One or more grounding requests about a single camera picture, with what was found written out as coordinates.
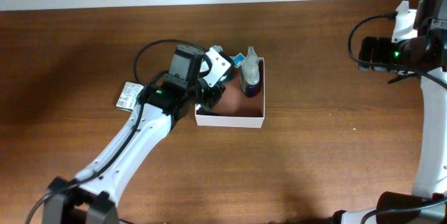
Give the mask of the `clear pump soap bottle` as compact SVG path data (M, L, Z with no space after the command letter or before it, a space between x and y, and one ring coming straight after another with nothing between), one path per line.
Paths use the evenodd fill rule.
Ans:
M261 89L258 55L253 46L249 46L247 56L241 65L240 86L248 98L254 97Z

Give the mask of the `blue mouthwash bottle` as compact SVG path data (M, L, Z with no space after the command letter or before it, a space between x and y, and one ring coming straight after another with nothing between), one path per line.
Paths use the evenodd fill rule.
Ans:
M222 46L220 46L220 45L214 45L214 46L212 46L212 48L214 50L216 50L223 58L225 58L227 61L230 62L229 69L226 71L225 75L221 78L222 82L230 82L231 81L232 72L233 72L233 69L234 69L234 66L235 66L235 63L234 63L234 58L235 57L230 57L229 55L227 55L223 51Z

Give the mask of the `blue disposable razor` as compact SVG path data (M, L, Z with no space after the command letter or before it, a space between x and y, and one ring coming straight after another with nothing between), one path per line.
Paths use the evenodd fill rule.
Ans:
M245 56L242 53L237 54L235 57L233 57L234 67L239 68L244 60Z

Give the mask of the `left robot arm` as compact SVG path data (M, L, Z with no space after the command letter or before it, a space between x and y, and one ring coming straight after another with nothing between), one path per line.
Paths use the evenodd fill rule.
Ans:
M56 178L38 202L44 223L120 223L119 201L150 151L193 104L211 110L233 60L218 47L178 45L168 70L138 93L131 116L109 145L70 181Z

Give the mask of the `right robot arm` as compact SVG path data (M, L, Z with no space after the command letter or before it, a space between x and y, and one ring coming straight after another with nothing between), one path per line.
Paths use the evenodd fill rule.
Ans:
M363 38L359 70L394 73L391 83L420 79L423 93L423 138L411 194L382 193L376 206L340 210L329 223L446 222L446 0L419 0L415 9L403 1L384 14L395 21L389 38Z

